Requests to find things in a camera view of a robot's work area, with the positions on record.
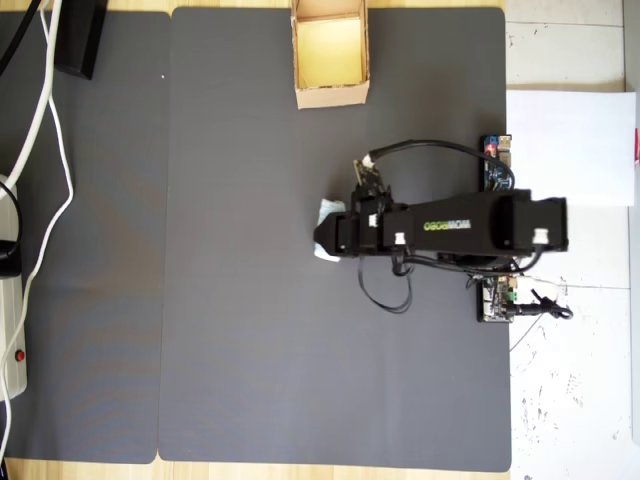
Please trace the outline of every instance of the logo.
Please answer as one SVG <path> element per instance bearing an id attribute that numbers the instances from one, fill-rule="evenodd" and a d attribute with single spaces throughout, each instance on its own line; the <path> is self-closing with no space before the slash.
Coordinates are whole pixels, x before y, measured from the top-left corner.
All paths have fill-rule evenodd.
<path id="1" fill-rule="evenodd" d="M 471 228 L 471 220 L 449 220 L 448 222 L 425 222 L 425 232 L 443 230 L 468 230 Z"/>

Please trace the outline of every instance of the electronic component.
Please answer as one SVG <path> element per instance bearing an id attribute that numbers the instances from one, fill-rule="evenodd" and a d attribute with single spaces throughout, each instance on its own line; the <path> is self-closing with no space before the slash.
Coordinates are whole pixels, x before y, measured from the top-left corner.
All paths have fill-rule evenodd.
<path id="1" fill-rule="evenodd" d="M 484 153 L 511 167 L 511 135 L 487 135 L 482 137 Z M 503 169 L 484 161 L 480 175 L 480 191 L 508 190 L 510 182 Z M 513 322 L 513 314 L 507 313 L 507 306 L 515 302 L 513 297 L 506 295 L 509 289 L 515 292 L 518 281 L 514 277 L 485 278 L 478 282 L 478 320 L 490 323 Z"/>
<path id="2" fill-rule="evenodd" d="M 382 177 L 375 165 L 365 166 L 363 160 L 354 160 L 353 167 L 356 171 L 358 185 L 365 190 L 368 195 L 375 196 L 384 194 L 386 188 L 382 183 Z"/>
<path id="3" fill-rule="evenodd" d="M 107 0 L 64 0 L 56 43 L 56 69 L 91 80 Z"/>

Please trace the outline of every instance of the black cable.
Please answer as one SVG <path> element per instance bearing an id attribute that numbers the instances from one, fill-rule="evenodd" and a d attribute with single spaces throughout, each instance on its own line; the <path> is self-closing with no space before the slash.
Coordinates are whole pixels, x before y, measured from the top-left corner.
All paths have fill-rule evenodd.
<path id="1" fill-rule="evenodd" d="M 530 311 L 530 313 L 515 313 L 515 315 L 523 315 L 523 314 L 538 315 L 538 318 L 535 319 L 535 321 L 531 324 L 531 326 L 527 329 L 527 331 L 524 332 L 524 335 L 522 335 L 518 339 L 515 345 L 509 349 L 509 353 L 513 352 L 516 349 L 516 347 L 520 345 L 520 343 L 527 337 L 527 335 L 529 335 L 529 332 L 533 330 L 533 327 L 535 327 L 538 324 L 538 322 L 545 315 L 545 313 L 548 313 L 549 315 L 551 315 L 553 318 L 556 318 L 556 319 L 571 320 L 573 318 L 573 312 L 571 311 L 570 308 L 561 307 L 556 302 L 551 300 L 549 297 L 540 298 L 540 295 L 538 295 L 538 293 L 535 290 L 531 290 L 531 293 L 533 293 L 533 296 L 536 297 L 536 300 L 538 300 L 540 304 L 536 305 L 535 303 L 533 303 L 531 305 L 515 305 L 515 307 L 520 307 L 520 308 L 528 307 Z"/>
<path id="2" fill-rule="evenodd" d="M 18 236 L 16 237 L 16 240 L 15 242 L 13 242 L 13 245 L 11 246 L 9 251 L 0 252 L 0 261 L 1 261 L 1 260 L 6 260 L 11 255 L 16 253 L 16 251 L 18 250 L 18 247 L 20 246 L 20 242 L 22 241 L 22 210 L 20 210 L 18 199 L 13 194 L 11 189 L 7 187 L 3 182 L 0 182 L 0 188 L 2 188 L 2 190 L 4 190 L 5 193 L 8 195 L 8 197 L 11 199 L 11 201 L 13 202 L 13 206 L 16 209 L 16 214 L 18 215 Z"/>
<path id="3" fill-rule="evenodd" d="M 415 270 L 415 265 L 409 265 L 404 261 L 404 257 L 408 251 L 403 253 L 402 255 L 393 255 L 391 257 L 391 271 L 396 277 L 406 277 L 407 275 L 411 275 Z"/>
<path id="4" fill-rule="evenodd" d="M 536 246 L 535 254 L 531 261 L 525 265 L 524 267 L 518 267 L 517 269 L 511 270 L 489 270 L 489 269 L 481 269 L 477 267 L 467 267 L 464 265 L 460 265 L 455 262 L 449 262 L 447 260 L 439 260 L 436 258 L 424 257 L 421 255 L 408 255 L 404 258 L 405 263 L 415 264 L 415 265 L 425 265 L 427 267 L 438 268 L 440 270 L 447 270 L 449 272 L 460 272 L 466 273 L 469 275 L 477 275 L 480 277 L 504 277 L 506 275 L 517 275 L 520 273 L 525 273 L 531 270 L 539 261 L 540 257 L 542 257 L 542 246 Z"/>
<path id="5" fill-rule="evenodd" d="M 478 284 L 478 282 L 481 282 L 482 278 L 473 276 L 473 275 L 469 275 L 469 278 L 467 279 L 467 283 L 465 283 L 464 288 L 469 290 L 471 287 L 475 286 Z"/>
<path id="6" fill-rule="evenodd" d="M 375 298 L 373 298 L 367 291 L 366 287 L 364 286 L 364 278 L 363 278 L 364 277 L 363 275 L 364 259 L 365 257 L 360 257 L 360 262 L 358 263 L 358 283 L 360 284 L 360 289 L 367 296 L 367 298 L 371 300 L 373 303 L 375 303 L 378 307 L 382 308 L 384 311 L 389 313 L 402 314 L 402 313 L 405 313 L 407 310 L 409 310 L 409 307 L 411 307 L 411 303 L 413 302 L 413 288 L 411 286 L 411 273 L 413 271 L 412 268 L 409 267 L 406 270 L 399 271 L 400 274 L 396 275 L 400 277 L 405 277 L 407 279 L 408 293 L 407 293 L 407 298 L 405 299 L 404 302 L 402 302 L 397 307 L 390 307 L 388 305 L 385 305 L 384 303 L 378 302 Z"/>
<path id="7" fill-rule="evenodd" d="M 487 155 L 484 152 L 480 152 L 478 150 L 474 150 L 473 148 L 469 148 L 465 145 L 461 145 L 459 143 L 447 142 L 446 140 L 405 140 L 404 142 L 394 143 L 392 145 L 388 145 L 382 148 L 376 148 L 375 150 L 371 150 L 369 152 L 369 158 L 371 158 L 372 162 L 384 157 L 385 155 L 389 155 L 391 153 L 401 152 L 402 150 L 407 150 L 410 148 L 416 147 L 440 147 L 440 148 L 448 148 L 449 150 L 455 150 L 457 152 L 466 153 L 473 157 L 476 157 L 480 160 L 485 160 L 495 167 L 502 168 L 511 180 L 510 190 L 513 190 L 516 185 L 516 177 L 513 174 L 513 170 L 504 162 L 501 162 L 499 159 L 492 157 L 491 155 Z"/>
<path id="8" fill-rule="evenodd" d="M 511 261 L 509 262 L 509 265 L 511 266 L 512 269 L 517 270 L 520 265 L 518 265 L 518 262 L 516 262 L 515 258 L 512 258 Z"/>
<path id="9" fill-rule="evenodd" d="M 31 23 L 33 16 L 38 11 L 39 5 L 40 0 L 31 0 L 27 11 L 24 12 L 24 16 L 22 17 L 22 21 L 18 26 L 18 30 L 16 30 L 16 33 L 13 35 L 9 46 L 0 59 L 0 75 L 4 73 L 5 69 L 9 65 L 9 62 L 11 62 L 11 59 L 13 58 L 13 54 L 16 53 L 16 50 L 18 50 L 18 46 L 20 45 L 20 42 L 22 42 L 24 34 L 27 33 L 27 28 L 29 28 L 29 24 Z"/>
<path id="10" fill-rule="evenodd" d="M 9 480 L 9 471 L 7 470 L 7 464 L 4 462 L 4 458 L 0 464 L 0 480 Z"/>

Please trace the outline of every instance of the wire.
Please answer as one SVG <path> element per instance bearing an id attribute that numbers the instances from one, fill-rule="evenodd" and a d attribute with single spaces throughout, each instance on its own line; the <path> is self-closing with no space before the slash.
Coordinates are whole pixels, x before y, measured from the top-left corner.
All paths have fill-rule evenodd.
<path id="1" fill-rule="evenodd" d="M 367 291 L 367 288 L 364 286 L 364 278 L 363 278 L 364 277 L 363 275 L 364 259 L 365 257 L 360 257 L 360 262 L 358 263 L 358 283 L 360 284 L 360 289 L 364 292 L 367 298 L 386 312 L 394 313 L 394 314 L 402 314 L 407 312 L 407 310 L 409 310 L 409 307 L 411 307 L 411 303 L 413 302 L 413 288 L 411 286 L 411 273 L 413 272 L 412 268 L 410 267 L 404 271 L 396 271 L 395 270 L 396 265 L 394 264 L 394 274 L 396 274 L 396 276 L 398 277 L 405 277 L 407 279 L 408 291 L 407 291 L 407 298 L 405 299 L 404 302 L 402 302 L 397 307 L 390 307 L 373 298 L 371 294 L 369 294 L 369 292 Z"/>
<path id="2" fill-rule="evenodd" d="M 7 252 L 0 252 L 0 261 L 2 261 L 11 257 L 14 253 L 18 251 L 20 242 L 22 242 L 23 227 L 22 227 L 22 210 L 20 209 L 20 205 L 18 204 L 18 199 L 13 194 L 13 192 L 7 188 L 7 186 L 4 183 L 0 182 L 0 188 L 4 190 L 7 196 L 11 199 L 11 202 L 13 203 L 13 206 L 16 209 L 16 215 L 18 215 L 18 236 L 16 237 L 16 240 L 13 242 L 13 245 Z"/>
<path id="3" fill-rule="evenodd" d="M 405 257 L 404 262 L 415 264 L 415 265 L 425 265 L 427 267 L 438 268 L 440 270 L 447 270 L 450 272 L 466 273 L 466 274 L 478 276 L 478 277 L 504 277 L 509 275 L 517 275 L 519 273 L 524 273 L 531 270 L 540 261 L 540 258 L 542 257 L 542 253 L 543 253 L 542 246 L 537 245 L 535 249 L 535 254 L 531 259 L 531 261 L 524 267 L 518 267 L 517 269 L 512 269 L 512 270 L 490 270 L 490 269 L 481 269 L 477 267 L 467 267 L 465 265 L 461 265 L 455 262 L 449 262 L 447 260 L 424 257 L 422 255 L 408 255 L 407 257 Z"/>
<path id="4" fill-rule="evenodd" d="M 474 277 L 473 275 L 469 275 L 469 278 L 467 279 L 467 283 L 465 283 L 464 288 L 466 290 L 469 290 L 471 287 L 473 287 L 474 285 L 478 284 L 478 282 L 482 281 L 481 278 L 478 277 Z"/>
<path id="5" fill-rule="evenodd" d="M 372 162 L 375 162 L 385 155 L 390 155 L 392 153 L 397 153 L 401 152 L 402 150 L 408 150 L 410 148 L 416 147 L 440 147 L 466 153 L 467 155 L 471 155 L 472 157 L 476 157 L 480 160 L 489 162 L 495 167 L 502 168 L 507 173 L 510 179 L 509 190 L 513 190 L 516 185 L 516 177 L 513 174 L 513 170 L 511 170 L 511 167 L 509 167 L 509 165 L 507 165 L 506 163 L 501 162 L 499 159 L 494 158 L 491 155 L 487 155 L 484 152 L 474 150 L 473 148 L 469 148 L 459 143 L 447 142 L 446 140 L 405 140 L 404 142 L 398 142 L 386 147 L 371 150 L 368 156 Z"/>
<path id="6" fill-rule="evenodd" d="M 7 187 L 9 187 L 9 190 L 15 187 L 18 178 L 20 178 L 20 175 L 22 175 L 22 170 L 24 170 L 24 166 L 29 159 L 29 155 L 31 155 L 33 144 L 35 143 L 38 132 L 40 131 L 40 125 L 42 124 L 44 112 L 47 109 L 47 102 L 53 90 L 53 67 L 56 55 L 56 39 L 58 37 L 58 24 L 60 23 L 61 6 L 62 0 L 57 0 L 53 5 L 53 10 L 51 12 L 51 27 L 49 30 L 49 40 L 47 45 L 44 83 L 42 85 L 42 91 L 40 92 L 40 98 L 38 99 L 36 111 L 33 115 L 33 120 L 31 121 L 31 126 L 29 127 L 29 132 L 27 133 L 27 138 L 24 141 L 24 145 L 22 146 L 20 155 L 18 155 L 18 160 L 16 160 L 16 164 L 13 167 L 11 174 L 7 178 L 7 181 L 5 182 Z M 6 194 L 4 191 L 0 191 L 0 200 L 2 200 L 5 195 Z"/>
<path id="7" fill-rule="evenodd" d="M 407 275 L 411 275 L 415 270 L 415 265 L 407 267 L 407 265 L 396 255 L 391 257 L 391 265 L 391 271 L 396 277 L 406 277 Z"/>
<path id="8" fill-rule="evenodd" d="M 11 42 L 9 42 L 9 46 L 4 51 L 2 58 L 0 58 L 0 76 L 7 69 L 7 66 L 11 62 L 14 53 L 18 50 L 22 39 L 24 38 L 24 34 L 27 33 L 27 29 L 29 28 L 29 24 L 31 20 L 33 20 L 33 16 L 38 11 L 38 5 L 40 4 L 40 0 L 31 0 L 29 7 L 27 7 L 27 11 L 24 12 L 24 16 L 22 17 L 22 21 L 16 30 L 16 33 L 13 35 Z"/>
<path id="9" fill-rule="evenodd" d="M 529 335 L 529 332 L 531 330 L 533 330 L 533 327 L 535 327 L 538 324 L 540 319 L 546 313 L 551 315 L 556 320 L 558 320 L 558 319 L 571 320 L 573 318 L 573 312 L 571 311 L 570 308 L 565 308 L 565 307 L 561 307 L 560 305 L 558 305 L 558 303 L 557 303 L 558 295 L 556 295 L 556 299 L 555 300 L 551 300 L 548 297 L 540 298 L 540 295 L 538 295 L 538 293 L 535 290 L 531 290 L 531 293 L 533 293 L 533 296 L 536 297 L 536 300 L 538 300 L 538 302 L 540 302 L 540 305 L 533 305 L 533 306 L 541 307 L 542 310 L 546 310 L 546 311 L 542 311 L 542 313 L 540 313 L 538 315 L 538 317 L 531 324 L 531 326 L 527 329 L 527 331 L 524 332 L 524 334 L 515 343 L 515 345 L 509 349 L 509 353 L 513 352 L 516 349 L 516 347 L 518 345 L 520 345 L 520 343 L 522 343 L 522 341 L 527 337 L 527 335 Z"/>
<path id="10" fill-rule="evenodd" d="M 532 277 L 531 275 L 521 275 L 521 279 L 531 280 L 532 282 L 541 283 L 543 285 L 551 285 L 556 288 L 567 288 L 568 285 L 566 283 L 556 283 L 550 280 L 543 280 L 541 278 Z"/>
<path id="11" fill-rule="evenodd" d="M 42 28 L 44 30 L 45 39 L 47 39 L 47 42 L 49 44 L 47 47 L 47 53 L 49 52 L 49 47 L 51 47 L 52 44 L 55 44 L 56 31 L 58 28 L 57 18 L 59 18 L 60 16 L 60 4 L 62 3 L 62 0 L 57 0 L 53 7 L 54 13 L 51 18 L 51 27 L 49 28 L 49 32 L 47 34 L 47 22 L 44 17 L 44 10 L 49 5 L 49 1 L 50 0 L 45 0 L 42 6 L 42 9 L 40 10 L 40 20 L 42 22 Z M 33 270 L 29 274 L 29 277 L 27 278 L 27 282 L 25 283 L 24 295 L 22 300 L 22 313 L 20 315 L 20 321 L 16 325 L 16 329 L 15 329 L 15 332 L 13 333 L 13 336 L 11 337 L 9 342 L 7 342 L 7 347 L 4 354 L 2 355 L 2 359 L 0 359 L 0 388 L 2 389 L 2 394 L 4 396 L 4 405 L 5 405 L 6 416 L 7 416 L 7 423 L 4 429 L 4 436 L 2 437 L 2 445 L 0 446 L 0 459 L 4 459 L 4 454 L 7 448 L 7 442 L 9 441 L 9 433 L 11 432 L 11 420 L 12 420 L 11 400 L 9 398 L 9 391 L 7 389 L 7 382 L 5 379 L 5 369 L 7 365 L 9 351 L 13 346 L 13 344 L 15 343 L 16 339 L 18 338 L 18 334 L 22 330 L 25 319 L 27 318 L 27 310 L 29 306 L 29 293 L 31 292 L 31 285 L 36 275 L 38 275 L 38 272 L 40 271 L 40 267 L 42 266 L 42 261 L 44 259 L 44 254 L 47 250 L 47 245 L 49 243 L 49 237 L 51 236 L 51 231 L 53 230 L 53 227 L 56 225 L 58 219 L 62 216 L 62 214 L 67 209 L 67 207 L 71 204 L 73 200 L 73 195 L 74 195 L 73 183 L 71 181 L 71 172 L 69 171 L 67 154 L 65 152 L 64 142 L 62 140 L 62 129 L 60 127 L 60 119 L 58 118 L 58 111 L 55 107 L 55 103 L 53 101 L 53 97 L 51 96 L 50 91 L 49 91 L 47 100 L 49 103 L 49 107 L 51 109 L 51 114 L 53 115 L 53 121 L 56 126 L 56 134 L 58 137 L 58 147 L 60 149 L 60 157 L 62 160 L 62 167 L 64 168 L 65 179 L 67 181 L 67 188 L 69 189 L 69 196 L 67 200 L 62 204 L 62 206 L 58 209 L 58 211 L 55 213 L 55 215 L 49 222 L 49 225 L 47 226 L 47 229 L 44 233 L 44 238 L 42 239 L 42 245 L 40 246 L 40 253 L 38 254 L 38 259 L 36 261 L 35 266 L 33 267 Z"/>

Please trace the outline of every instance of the white paper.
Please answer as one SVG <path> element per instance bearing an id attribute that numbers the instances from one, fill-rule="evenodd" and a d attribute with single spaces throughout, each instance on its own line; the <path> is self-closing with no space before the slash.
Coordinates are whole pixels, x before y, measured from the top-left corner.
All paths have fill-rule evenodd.
<path id="1" fill-rule="evenodd" d="M 507 92 L 516 188 L 574 205 L 631 206 L 635 93 Z"/>

